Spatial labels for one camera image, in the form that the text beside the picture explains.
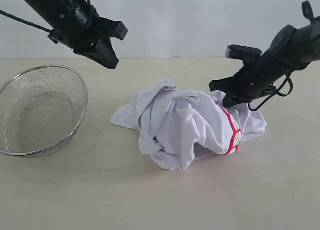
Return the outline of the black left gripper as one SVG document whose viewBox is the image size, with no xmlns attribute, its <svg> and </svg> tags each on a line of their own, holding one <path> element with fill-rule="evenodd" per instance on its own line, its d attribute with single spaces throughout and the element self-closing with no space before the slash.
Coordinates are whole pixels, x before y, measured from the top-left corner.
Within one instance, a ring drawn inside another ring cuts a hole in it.
<svg viewBox="0 0 320 230">
<path fill-rule="evenodd" d="M 119 59 L 111 39 L 123 41 L 129 30 L 122 21 L 100 17 L 87 0 L 50 0 L 47 23 L 52 27 L 48 38 L 63 44 L 76 55 L 115 70 Z"/>
</svg>

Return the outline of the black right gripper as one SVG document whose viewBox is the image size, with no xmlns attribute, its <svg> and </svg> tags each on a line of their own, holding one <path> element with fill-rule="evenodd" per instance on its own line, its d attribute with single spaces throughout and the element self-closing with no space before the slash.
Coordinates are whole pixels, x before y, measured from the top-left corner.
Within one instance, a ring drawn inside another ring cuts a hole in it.
<svg viewBox="0 0 320 230">
<path fill-rule="evenodd" d="M 271 55 L 269 50 L 261 56 L 245 55 L 242 61 L 243 67 L 233 77 L 209 83 L 210 92 L 233 92 L 226 93 L 223 99 L 225 108 L 250 103 L 250 99 L 292 70 L 288 64 Z"/>
</svg>

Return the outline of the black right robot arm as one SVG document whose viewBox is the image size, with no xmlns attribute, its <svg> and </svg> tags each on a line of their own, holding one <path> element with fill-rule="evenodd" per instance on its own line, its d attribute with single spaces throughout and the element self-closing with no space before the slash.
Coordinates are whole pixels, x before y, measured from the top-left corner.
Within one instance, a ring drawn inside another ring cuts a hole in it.
<svg viewBox="0 0 320 230">
<path fill-rule="evenodd" d="M 320 24 L 316 22 L 300 29 L 287 25 L 276 35 L 266 52 L 232 44 L 227 46 L 225 56 L 243 62 L 243 67 L 232 77 L 209 83 L 211 92 L 225 93 L 225 107 L 250 104 L 261 98 L 284 97 L 281 88 L 274 83 L 285 77 L 284 83 L 289 84 L 292 91 L 291 74 L 320 59 Z"/>
</svg>

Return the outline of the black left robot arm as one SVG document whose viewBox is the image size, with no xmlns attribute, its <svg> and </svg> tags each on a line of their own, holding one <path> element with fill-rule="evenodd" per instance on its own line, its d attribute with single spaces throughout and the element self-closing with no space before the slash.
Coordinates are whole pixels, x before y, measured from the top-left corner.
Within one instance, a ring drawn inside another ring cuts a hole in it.
<svg viewBox="0 0 320 230">
<path fill-rule="evenodd" d="M 48 36 L 52 42 L 107 69 L 117 67 L 111 39 L 125 39 L 128 29 L 122 21 L 101 17 L 90 0 L 24 1 L 52 27 Z"/>
</svg>

